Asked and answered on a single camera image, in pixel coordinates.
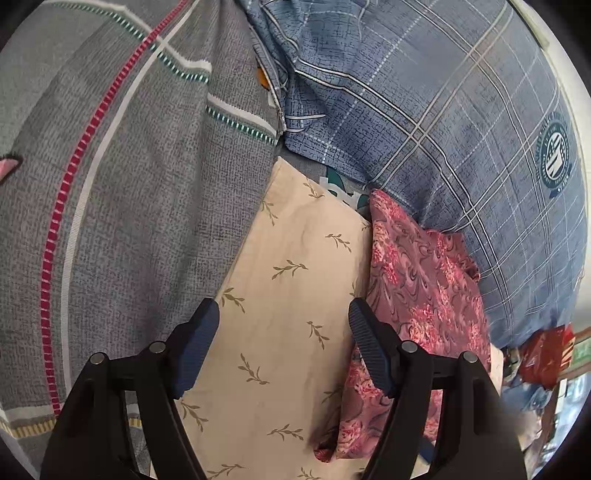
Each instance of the red plastic bag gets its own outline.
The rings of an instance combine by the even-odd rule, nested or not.
[[[538,330],[521,346],[523,358],[519,374],[524,382],[553,388],[562,364],[565,340],[564,325],[550,330]]]
[[[573,328],[568,324],[562,338],[562,362],[560,363],[560,371],[570,367],[573,359],[574,340]]]

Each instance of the blue plaid fabric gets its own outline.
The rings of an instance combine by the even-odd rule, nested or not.
[[[259,1],[240,0],[287,148],[463,232],[497,346],[568,321],[587,231],[577,135],[511,4]]]

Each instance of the red stripe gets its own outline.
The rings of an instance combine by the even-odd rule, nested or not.
[[[46,251],[42,253],[42,270],[41,270],[41,342],[43,344],[43,353],[45,359],[45,367],[46,367],[46,381],[47,381],[47,389],[49,392],[49,396],[51,397],[51,405],[53,406],[53,412],[56,416],[60,414],[60,400],[57,393],[57,386],[56,380],[53,375],[54,367],[53,367],[53,353],[51,350],[51,324],[50,324],[50,314],[49,314],[49,307],[50,307],[50,285],[48,283],[51,276],[47,277],[48,274],[43,272],[43,270],[51,271],[53,267],[53,251],[56,249],[56,242],[57,242],[57,232],[60,227],[61,222],[61,213],[64,211],[64,204],[67,202],[67,193],[70,191],[70,184],[74,181],[74,175],[78,168],[76,167],[80,163],[80,159],[84,152],[86,151],[86,147],[92,137],[96,133],[96,129],[100,125],[103,117],[104,112],[108,110],[109,105],[117,95],[117,91],[121,87],[121,84],[134,67],[135,62],[138,60],[140,55],[145,51],[146,47],[152,43],[156,37],[162,32],[162,30],[170,23],[170,21],[176,17],[176,15],[184,8],[189,0],[181,0],[177,6],[162,20],[158,26],[150,33],[150,35],[144,39],[144,41],[135,49],[134,53],[131,57],[125,62],[124,66],[120,69],[119,73],[115,77],[113,83],[109,86],[108,91],[105,93],[105,96],[101,100],[98,108],[96,109],[95,114],[90,119],[88,125],[84,130],[84,134],[81,136],[80,141],[77,144],[77,147],[74,150],[74,154],[71,157],[68,166],[66,168],[66,172],[64,173],[64,177],[60,186],[60,190],[56,194],[57,200],[54,206],[54,211],[51,214],[51,223],[50,223],[50,230],[47,232],[47,240],[45,244]]]

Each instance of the red floral cloth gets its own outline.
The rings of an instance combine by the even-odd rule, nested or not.
[[[491,345],[476,264],[468,257],[462,234],[421,229],[381,190],[369,198],[374,242],[367,302],[377,318],[402,340],[426,351],[457,357],[476,353],[491,369]],[[442,393],[431,393],[424,434],[434,441]],[[327,432],[314,451],[318,460],[371,456],[382,434],[392,401],[374,387],[354,348],[343,389],[338,432]]]

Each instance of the circular logo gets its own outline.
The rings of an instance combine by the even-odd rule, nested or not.
[[[535,157],[544,184],[560,191],[570,173],[570,151],[566,124],[558,112],[546,117],[538,136]]]

